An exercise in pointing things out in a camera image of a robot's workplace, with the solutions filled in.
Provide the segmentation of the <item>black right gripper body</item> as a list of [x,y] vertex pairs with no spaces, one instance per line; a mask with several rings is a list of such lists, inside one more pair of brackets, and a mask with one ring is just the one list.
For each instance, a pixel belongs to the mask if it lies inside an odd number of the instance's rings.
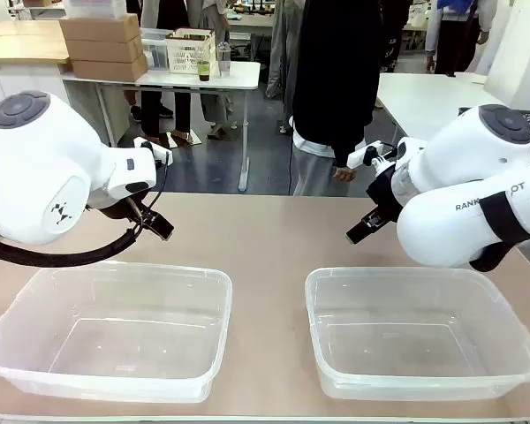
[[367,195],[375,204],[372,215],[378,222],[396,222],[403,209],[391,188],[395,168],[394,163],[385,163],[376,171],[375,180],[367,188]]

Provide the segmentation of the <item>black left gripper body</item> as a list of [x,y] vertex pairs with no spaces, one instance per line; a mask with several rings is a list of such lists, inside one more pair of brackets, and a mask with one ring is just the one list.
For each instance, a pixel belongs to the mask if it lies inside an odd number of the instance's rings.
[[137,196],[122,199],[110,207],[100,209],[100,212],[113,220],[127,219],[134,223],[141,219],[147,223],[154,221],[153,213],[143,203],[143,199]]

